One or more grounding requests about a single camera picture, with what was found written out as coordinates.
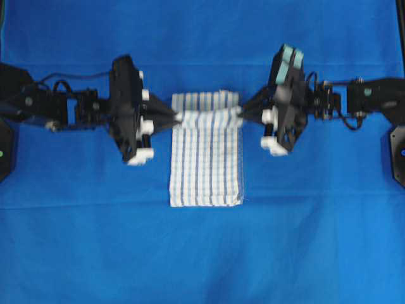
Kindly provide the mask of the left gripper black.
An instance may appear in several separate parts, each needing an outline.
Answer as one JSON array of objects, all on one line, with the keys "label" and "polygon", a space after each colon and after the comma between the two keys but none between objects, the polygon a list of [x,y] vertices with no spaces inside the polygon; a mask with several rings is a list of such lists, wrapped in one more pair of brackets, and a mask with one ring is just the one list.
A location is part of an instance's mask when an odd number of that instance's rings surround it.
[{"label": "left gripper black", "polygon": [[[140,122],[143,102],[143,80],[131,56],[123,55],[113,60],[109,73],[109,134],[126,165],[140,166],[153,158],[154,151],[142,143]],[[148,120],[153,122],[151,135],[172,129],[180,123],[175,112],[155,94],[146,101]]]}]

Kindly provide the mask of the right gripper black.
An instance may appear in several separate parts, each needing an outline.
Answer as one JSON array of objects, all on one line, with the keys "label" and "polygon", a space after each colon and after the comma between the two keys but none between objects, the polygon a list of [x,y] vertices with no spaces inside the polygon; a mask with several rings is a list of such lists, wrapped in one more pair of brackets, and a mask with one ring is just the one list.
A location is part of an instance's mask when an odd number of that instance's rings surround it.
[{"label": "right gripper black", "polygon": [[248,122],[265,125],[261,147],[272,156],[288,155],[306,128],[305,92],[303,53],[283,44],[271,64],[268,87],[262,87],[239,113]]}]

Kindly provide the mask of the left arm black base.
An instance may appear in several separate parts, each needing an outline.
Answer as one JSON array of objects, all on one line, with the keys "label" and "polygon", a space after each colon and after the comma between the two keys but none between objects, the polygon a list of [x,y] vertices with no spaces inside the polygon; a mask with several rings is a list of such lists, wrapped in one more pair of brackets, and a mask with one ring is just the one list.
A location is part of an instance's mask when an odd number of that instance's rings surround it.
[{"label": "left arm black base", "polygon": [[4,118],[1,118],[1,182],[14,170],[15,143],[15,131]]}]

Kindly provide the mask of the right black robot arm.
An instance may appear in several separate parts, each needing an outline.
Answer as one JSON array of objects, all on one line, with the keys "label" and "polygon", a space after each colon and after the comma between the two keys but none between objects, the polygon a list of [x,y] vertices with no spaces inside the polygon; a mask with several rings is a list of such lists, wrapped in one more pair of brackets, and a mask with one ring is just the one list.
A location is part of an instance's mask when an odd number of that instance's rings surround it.
[{"label": "right black robot arm", "polygon": [[274,56],[268,83],[242,106],[239,117],[264,125],[261,145],[273,156],[290,153],[308,117],[343,121],[359,130],[370,113],[381,113],[393,126],[404,125],[404,79],[318,81],[305,75],[301,50],[284,44]]}]

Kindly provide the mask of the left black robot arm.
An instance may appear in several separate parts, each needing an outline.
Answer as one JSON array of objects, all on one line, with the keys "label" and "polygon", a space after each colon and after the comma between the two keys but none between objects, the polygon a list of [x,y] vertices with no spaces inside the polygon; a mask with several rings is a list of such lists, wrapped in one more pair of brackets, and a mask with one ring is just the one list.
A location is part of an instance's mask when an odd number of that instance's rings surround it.
[{"label": "left black robot arm", "polygon": [[144,88],[143,74],[129,55],[112,62],[109,96],[74,91],[60,74],[52,88],[27,70],[1,64],[1,116],[51,132],[105,127],[124,163],[143,165],[154,156],[151,136],[181,123],[176,111]]}]

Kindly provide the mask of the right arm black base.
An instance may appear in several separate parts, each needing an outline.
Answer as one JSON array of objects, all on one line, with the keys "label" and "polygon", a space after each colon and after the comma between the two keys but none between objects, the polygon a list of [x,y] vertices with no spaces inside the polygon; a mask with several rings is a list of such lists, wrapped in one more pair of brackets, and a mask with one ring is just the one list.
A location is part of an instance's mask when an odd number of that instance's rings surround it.
[{"label": "right arm black base", "polygon": [[389,151],[392,177],[404,188],[404,124],[390,129]]}]

